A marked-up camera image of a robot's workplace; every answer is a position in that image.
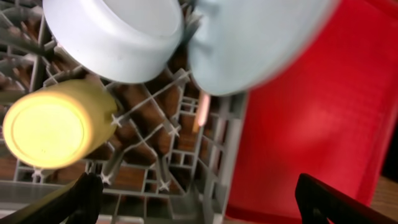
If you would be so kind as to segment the yellow plastic cup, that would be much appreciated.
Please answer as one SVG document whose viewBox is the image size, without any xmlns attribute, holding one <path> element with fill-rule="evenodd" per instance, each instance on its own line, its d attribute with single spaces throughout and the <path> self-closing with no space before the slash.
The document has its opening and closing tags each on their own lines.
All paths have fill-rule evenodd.
<svg viewBox="0 0 398 224">
<path fill-rule="evenodd" d="M 29 93 L 7 111 L 2 133 L 22 162 L 58 169 L 84 158 L 115 132 L 118 106 L 87 80 L 69 80 Z"/>
</svg>

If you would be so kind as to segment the light green bowl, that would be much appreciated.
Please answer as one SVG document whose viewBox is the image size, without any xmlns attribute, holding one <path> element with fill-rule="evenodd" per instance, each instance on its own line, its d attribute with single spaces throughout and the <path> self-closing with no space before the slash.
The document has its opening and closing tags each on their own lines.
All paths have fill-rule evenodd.
<svg viewBox="0 0 398 224">
<path fill-rule="evenodd" d="M 57 43 L 89 71 L 120 83 L 157 77 L 177 49 L 177 0 L 43 0 Z"/>
</svg>

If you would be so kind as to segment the wooden chopstick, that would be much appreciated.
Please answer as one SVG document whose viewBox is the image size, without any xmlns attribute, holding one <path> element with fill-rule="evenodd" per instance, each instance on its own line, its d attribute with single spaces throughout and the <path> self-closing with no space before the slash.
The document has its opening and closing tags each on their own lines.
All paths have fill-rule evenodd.
<svg viewBox="0 0 398 224">
<path fill-rule="evenodd" d="M 205 91 L 200 92 L 200 97 L 198 100 L 198 108 L 195 115 L 195 120 L 193 124 L 192 131 L 197 133 L 201 127 L 206 124 L 208 113 L 211 105 L 211 96 Z"/>
</svg>

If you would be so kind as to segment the light blue plate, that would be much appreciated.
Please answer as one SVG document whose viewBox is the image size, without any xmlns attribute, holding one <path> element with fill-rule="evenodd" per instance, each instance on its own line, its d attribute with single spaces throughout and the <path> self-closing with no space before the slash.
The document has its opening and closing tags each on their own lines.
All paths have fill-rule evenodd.
<svg viewBox="0 0 398 224">
<path fill-rule="evenodd" d="M 313 41 L 338 6 L 332 0 L 196 1 L 188 61 L 199 88 L 231 95 L 268 82 Z"/>
</svg>

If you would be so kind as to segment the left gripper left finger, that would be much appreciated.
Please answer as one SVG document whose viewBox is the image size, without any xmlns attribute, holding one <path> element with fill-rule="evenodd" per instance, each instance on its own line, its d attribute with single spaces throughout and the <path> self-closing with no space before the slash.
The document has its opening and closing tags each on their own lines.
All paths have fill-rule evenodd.
<svg viewBox="0 0 398 224">
<path fill-rule="evenodd" d="M 98 220 L 104 185 L 94 173 L 83 173 L 75 182 L 4 217 L 7 224 L 95 224 Z"/>
</svg>

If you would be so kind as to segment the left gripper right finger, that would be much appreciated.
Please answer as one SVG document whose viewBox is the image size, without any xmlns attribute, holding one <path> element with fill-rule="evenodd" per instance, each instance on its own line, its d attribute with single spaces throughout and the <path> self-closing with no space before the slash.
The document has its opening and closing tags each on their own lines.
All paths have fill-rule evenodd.
<svg viewBox="0 0 398 224">
<path fill-rule="evenodd" d="M 300 174 L 295 199 L 303 224 L 397 224 L 397 222 L 308 174 Z"/>
</svg>

